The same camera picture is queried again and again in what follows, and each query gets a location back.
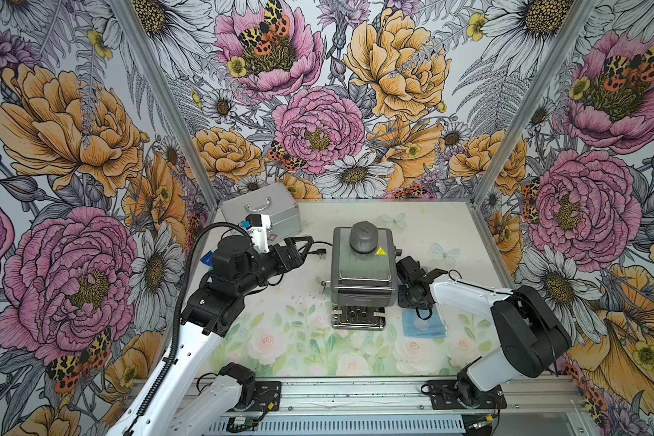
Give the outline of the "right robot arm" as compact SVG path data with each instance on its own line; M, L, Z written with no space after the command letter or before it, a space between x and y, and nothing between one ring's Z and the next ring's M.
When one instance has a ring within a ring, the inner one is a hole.
M495 289L467 282L454 271L426 271L407 256L396 263L403 302L433 314L443 305L475 314L495 328L499 345L457 375L441 397L472 409L497 386L521 377L536 378L557 363L572 345L558 316L536 289Z

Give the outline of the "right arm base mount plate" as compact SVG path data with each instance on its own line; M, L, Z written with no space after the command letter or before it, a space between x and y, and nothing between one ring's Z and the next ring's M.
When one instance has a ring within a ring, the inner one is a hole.
M462 380L437 379L426 381L420 388L434 410L503 410L507 402L501 387L488 392L478 390Z

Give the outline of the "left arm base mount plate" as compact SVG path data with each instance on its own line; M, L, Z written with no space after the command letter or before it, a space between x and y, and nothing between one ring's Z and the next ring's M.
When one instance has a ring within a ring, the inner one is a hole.
M254 393L234 412L276 412L280 407L283 384L280 381L257 381Z

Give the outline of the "blue patterned cleaning cloth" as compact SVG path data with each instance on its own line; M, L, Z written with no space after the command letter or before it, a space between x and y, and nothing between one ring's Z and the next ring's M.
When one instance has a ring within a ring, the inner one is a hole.
M447 328L437 310L403 310L403 335L419 339L445 339Z

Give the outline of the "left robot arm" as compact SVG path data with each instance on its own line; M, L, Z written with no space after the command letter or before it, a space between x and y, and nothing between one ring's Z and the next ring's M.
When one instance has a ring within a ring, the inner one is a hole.
M288 237L269 245L259 227L211 223L194 241L187 269L201 263L212 233L220 239L210 252L211 263L197 284L183 284L161 361L109 434L201 435L225 413L253 403L254 372L235 363L225 365L188 405L183 400L242 314L246 297L303 266L314 238Z

